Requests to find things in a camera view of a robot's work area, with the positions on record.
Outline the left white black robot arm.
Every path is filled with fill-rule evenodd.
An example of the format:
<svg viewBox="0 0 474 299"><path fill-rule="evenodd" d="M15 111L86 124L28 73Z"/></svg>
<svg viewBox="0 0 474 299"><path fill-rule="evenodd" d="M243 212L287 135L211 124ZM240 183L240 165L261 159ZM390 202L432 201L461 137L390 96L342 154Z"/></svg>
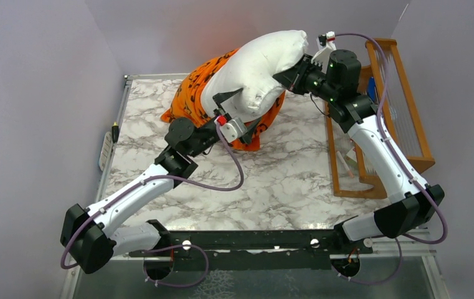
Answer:
<svg viewBox="0 0 474 299"><path fill-rule="evenodd" d="M259 120L246 125L232 117L223 103L242 93L242 89L217 93L213 96L214 117L196 127L187 117L174 119L164 137L167 146L154 163L125 187L86 208L79 204L65 213L60 242L64 251L60 266L64 270L80 267L85 273L94 273L112 257L145 248L155 256L168 249L168 238L151 223L122 229L120 226L136 211L161 195L188 183L214 191L238 190L244 183L244 171L233 154L230 143L239 140L251 142ZM222 143L239 172L239 182L231 187L210 186L193 181L191 174L197 169L193 158L203 154L216 143Z"/></svg>

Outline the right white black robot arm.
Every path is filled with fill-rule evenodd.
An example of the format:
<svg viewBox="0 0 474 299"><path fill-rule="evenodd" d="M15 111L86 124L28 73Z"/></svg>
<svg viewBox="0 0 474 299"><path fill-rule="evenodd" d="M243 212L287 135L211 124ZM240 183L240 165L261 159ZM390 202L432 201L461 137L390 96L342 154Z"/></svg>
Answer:
<svg viewBox="0 0 474 299"><path fill-rule="evenodd" d="M390 205L334 226L333 248L342 254L357 241L394 239L439 214L445 193L429 184L409 163L382 122L376 104L358 92L361 64L349 50L334 50L326 70L305 54L293 67L273 75L289 91L309 93L327 103L328 116L358 145L376 170Z"/></svg>

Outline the orange patterned pillowcase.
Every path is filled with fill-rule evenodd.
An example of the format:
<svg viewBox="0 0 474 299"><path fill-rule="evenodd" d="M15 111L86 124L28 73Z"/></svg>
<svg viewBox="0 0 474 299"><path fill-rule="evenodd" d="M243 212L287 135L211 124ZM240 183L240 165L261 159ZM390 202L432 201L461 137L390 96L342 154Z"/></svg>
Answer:
<svg viewBox="0 0 474 299"><path fill-rule="evenodd" d="M161 121L171 123L177 118L186 117L190 119L196 127L206 124L211 118L201 105L201 93L204 91L211 77L213 77L236 52L237 49L234 49L222 56L208 60L193 70L188 77L181 82L170 107L160 116ZM260 134L272 125L283 105L285 94L286 92L282 92L279 96L274 98L274 103L257 125L252 135L251 143L246 144L236 140L231 142L231 147L239 151L258 151L260 149Z"/></svg>

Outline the white pillow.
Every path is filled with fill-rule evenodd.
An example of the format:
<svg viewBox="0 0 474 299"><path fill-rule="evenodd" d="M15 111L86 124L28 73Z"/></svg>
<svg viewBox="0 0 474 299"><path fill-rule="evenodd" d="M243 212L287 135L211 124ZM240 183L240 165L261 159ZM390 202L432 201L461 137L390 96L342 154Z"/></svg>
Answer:
<svg viewBox="0 0 474 299"><path fill-rule="evenodd" d="M302 30L271 32L251 40L207 81L201 107L214 116L213 96L240 90L222 103L224 110L245 123L265 116L286 90L273 76L295 66L307 47L307 33Z"/></svg>

